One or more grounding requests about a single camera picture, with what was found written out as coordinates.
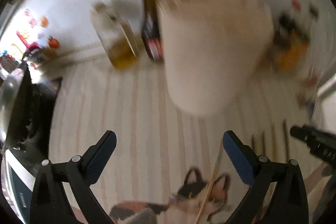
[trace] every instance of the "cat illustration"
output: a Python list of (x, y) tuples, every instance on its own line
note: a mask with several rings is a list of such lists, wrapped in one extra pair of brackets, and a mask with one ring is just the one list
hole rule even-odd
[[(169, 203), (165, 213), (166, 224), (193, 224), (205, 198), (206, 185), (207, 181), (203, 180), (199, 169), (190, 168), (184, 184)], [(199, 224), (211, 223), (213, 215), (226, 209), (229, 186), (228, 174), (222, 174), (215, 180)]]
[[(206, 185), (207, 181), (203, 180), (200, 170), (197, 167), (191, 167), (184, 179), (184, 184), (168, 204), (122, 202), (111, 209), (110, 218), (116, 224), (137, 224), (139, 222), (146, 224), (156, 224), (156, 222), (159, 224), (194, 224), (206, 195)], [(215, 180), (199, 224), (211, 223), (212, 216), (227, 209), (229, 186), (230, 176), (228, 174), (222, 174)], [(157, 216), (155, 221), (153, 221), (152, 215)]]

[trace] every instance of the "cat face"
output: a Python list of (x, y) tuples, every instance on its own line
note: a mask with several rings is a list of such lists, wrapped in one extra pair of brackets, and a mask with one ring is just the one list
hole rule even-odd
[[(212, 187), (204, 215), (220, 211), (227, 201), (227, 191), (230, 177), (228, 174), (219, 176)], [(178, 190), (175, 197), (175, 206), (186, 213), (198, 214), (206, 195), (207, 181), (203, 180), (198, 168), (192, 167), (188, 171), (184, 184)]]

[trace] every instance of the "bottle label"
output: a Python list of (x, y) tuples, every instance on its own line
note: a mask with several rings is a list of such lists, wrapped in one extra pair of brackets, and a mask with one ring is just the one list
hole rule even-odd
[(146, 40), (149, 52), (152, 55), (154, 60), (162, 60), (163, 59), (163, 50), (161, 45), (161, 39), (147, 39)]

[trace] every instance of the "dark sauce bottle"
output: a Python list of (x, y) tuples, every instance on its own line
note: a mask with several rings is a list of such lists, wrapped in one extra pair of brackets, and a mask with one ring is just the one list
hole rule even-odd
[(156, 0), (143, 0), (144, 21), (141, 37), (149, 58), (155, 61), (163, 60), (163, 51), (160, 39)]

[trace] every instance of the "yellow liquid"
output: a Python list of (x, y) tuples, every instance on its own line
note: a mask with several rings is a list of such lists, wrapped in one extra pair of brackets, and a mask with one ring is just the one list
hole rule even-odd
[(126, 69), (137, 59), (126, 38), (121, 39), (108, 51), (108, 57), (116, 69)]

